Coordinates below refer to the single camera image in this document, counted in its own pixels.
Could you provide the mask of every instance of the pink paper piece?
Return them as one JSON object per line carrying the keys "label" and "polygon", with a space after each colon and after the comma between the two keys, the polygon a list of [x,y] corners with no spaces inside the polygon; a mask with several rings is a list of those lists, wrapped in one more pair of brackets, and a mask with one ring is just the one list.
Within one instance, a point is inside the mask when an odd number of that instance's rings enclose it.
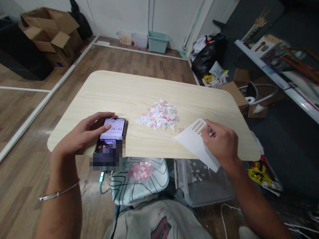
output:
{"label": "pink paper piece", "polygon": [[150,161],[140,161],[133,165],[133,169],[129,171],[129,176],[134,179],[135,182],[139,182],[142,179],[148,179],[154,168]]}
{"label": "pink paper piece", "polygon": [[136,120],[137,123],[146,124],[147,127],[153,127],[155,130],[162,127],[174,129],[177,121],[178,116],[173,104],[162,99],[159,102],[154,102],[154,106],[147,108],[146,112],[142,113],[142,116]]}

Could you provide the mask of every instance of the table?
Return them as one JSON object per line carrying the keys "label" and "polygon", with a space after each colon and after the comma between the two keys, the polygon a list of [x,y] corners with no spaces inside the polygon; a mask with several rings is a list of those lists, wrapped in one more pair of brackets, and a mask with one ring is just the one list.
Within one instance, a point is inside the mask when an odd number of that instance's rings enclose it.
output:
{"label": "table", "polygon": [[255,53],[246,47],[240,40],[235,44],[245,53],[263,72],[272,79],[297,105],[299,105],[313,120],[319,124],[319,111],[304,96],[292,88],[283,78],[260,60]]}
{"label": "table", "polygon": [[[178,123],[173,129],[153,129],[136,119],[160,99],[172,103]],[[238,155],[244,161],[258,161],[260,151],[235,100],[226,91],[111,71],[93,72],[79,90],[48,139],[52,151],[82,119],[99,111],[116,112],[129,122],[126,157],[197,159],[174,140],[178,128],[187,128],[198,118],[210,119],[232,128],[239,136]],[[84,150],[94,152],[97,139]]]}

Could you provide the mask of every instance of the black bag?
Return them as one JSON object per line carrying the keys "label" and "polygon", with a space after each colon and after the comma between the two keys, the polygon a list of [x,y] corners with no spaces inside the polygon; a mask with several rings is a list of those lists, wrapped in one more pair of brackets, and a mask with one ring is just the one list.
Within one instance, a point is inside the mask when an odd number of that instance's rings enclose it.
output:
{"label": "black bag", "polygon": [[192,71],[197,77],[203,78],[210,74],[209,70],[215,61],[218,61],[218,63],[223,66],[226,48],[227,41],[225,37],[207,44],[192,62]]}
{"label": "black bag", "polygon": [[80,13],[79,6],[77,5],[75,0],[70,0],[71,3],[71,16],[76,20],[76,22],[80,25],[80,27],[77,29],[77,32],[79,33],[82,40],[88,39],[93,35],[91,27],[89,23],[87,22],[85,16]]}

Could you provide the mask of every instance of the plastic scraper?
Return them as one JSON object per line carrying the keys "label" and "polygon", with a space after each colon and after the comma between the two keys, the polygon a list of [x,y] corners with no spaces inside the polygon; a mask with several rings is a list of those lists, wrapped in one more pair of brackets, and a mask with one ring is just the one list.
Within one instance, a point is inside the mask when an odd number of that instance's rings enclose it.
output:
{"label": "plastic scraper", "polygon": [[205,125],[206,122],[203,119],[198,119],[175,139],[216,173],[220,164],[204,144],[201,135],[201,130]]}

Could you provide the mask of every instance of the plastic basket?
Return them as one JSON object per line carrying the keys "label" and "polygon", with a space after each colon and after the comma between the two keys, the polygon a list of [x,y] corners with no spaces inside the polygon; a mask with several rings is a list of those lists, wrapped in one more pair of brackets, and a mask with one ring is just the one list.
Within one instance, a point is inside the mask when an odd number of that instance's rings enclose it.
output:
{"label": "plastic basket", "polygon": [[149,31],[149,50],[165,53],[169,39],[167,34]]}
{"label": "plastic basket", "polygon": [[177,187],[184,192],[185,201],[191,207],[200,207],[211,205],[215,203],[225,202],[235,197],[231,183],[220,167],[217,173],[208,169],[200,160],[192,160],[191,166],[193,170],[200,170],[199,176],[203,179],[196,182],[187,183],[186,160],[178,159],[176,161],[175,178],[177,180]]}
{"label": "plastic basket", "polygon": [[133,44],[133,35],[129,32],[118,31],[116,33],[119,36],[120,43],[123,45],[132,45]]}
{"label": "plastic basket", "polygon": [[134,46],[141,49],[147,48],[148,37],[146,34],[133,33]]}

